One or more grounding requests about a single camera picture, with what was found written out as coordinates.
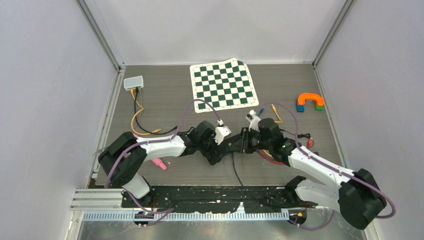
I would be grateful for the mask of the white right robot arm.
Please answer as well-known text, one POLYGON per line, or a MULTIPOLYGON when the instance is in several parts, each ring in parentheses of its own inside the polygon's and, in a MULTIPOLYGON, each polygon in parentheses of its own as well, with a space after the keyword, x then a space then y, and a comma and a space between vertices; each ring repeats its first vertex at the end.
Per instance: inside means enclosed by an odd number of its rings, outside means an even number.
POLYGON ((316 183, 304 176, 289 181, 284 187, 284 199, 291 205, 312 202, 330 208, 359 230, 364 230, 387 206, 369 171, 351 170, 322 158, 295 139, 285 137, 270 118, 257 121, 255 129, 242 128, 239 135, 225 139, 222 145, 224 153, 251 154, 267 150, 276 162, 319 181, 316 183))

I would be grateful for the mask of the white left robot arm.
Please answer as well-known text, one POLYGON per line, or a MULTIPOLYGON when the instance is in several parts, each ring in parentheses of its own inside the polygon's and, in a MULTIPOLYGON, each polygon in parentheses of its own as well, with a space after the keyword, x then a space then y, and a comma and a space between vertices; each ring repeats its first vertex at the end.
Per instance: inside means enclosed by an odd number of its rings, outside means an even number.
POLYGON ((98 157, 98 162, 107 175, 106 188, 123 188, 134 196, 141 207, 153 202, 153 193, 147 180, 138 170, 145 161, 164 157, 181 157, 200 151, 214 163, 222 155, 214 150, 231 134, 222 124, 213 126, 208 121, 201 122, 189 132, 177 132, 164 137, 135 137, 131 132, 122 133, 107 146, 98 157))

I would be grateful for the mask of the black network switch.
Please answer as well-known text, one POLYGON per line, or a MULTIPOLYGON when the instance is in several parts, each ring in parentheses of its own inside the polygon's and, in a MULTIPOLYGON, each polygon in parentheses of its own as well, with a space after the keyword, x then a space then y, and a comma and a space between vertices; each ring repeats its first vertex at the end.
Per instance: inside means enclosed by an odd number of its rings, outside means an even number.
POLYGON ((234 141, 234 142, 223 142, 216 149, 216 153, 217 153, 219 159, 221 159, 222 157, 224 157, 228 154, 240 153, 242 151, 243 150, 242 150, 242 141, 241 140, 237 140, 237 141, 234 141))

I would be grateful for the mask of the small white grey hub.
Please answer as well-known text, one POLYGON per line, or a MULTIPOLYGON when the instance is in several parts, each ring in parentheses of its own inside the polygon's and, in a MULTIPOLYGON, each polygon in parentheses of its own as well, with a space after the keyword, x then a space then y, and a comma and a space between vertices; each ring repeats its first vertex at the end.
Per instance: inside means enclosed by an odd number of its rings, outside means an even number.
POLYGON ((123 80, 123 88, 126 91, 130 91, 131 89, 143 88, 144 87, 144 78, 142 75, 127 77, 123 80))

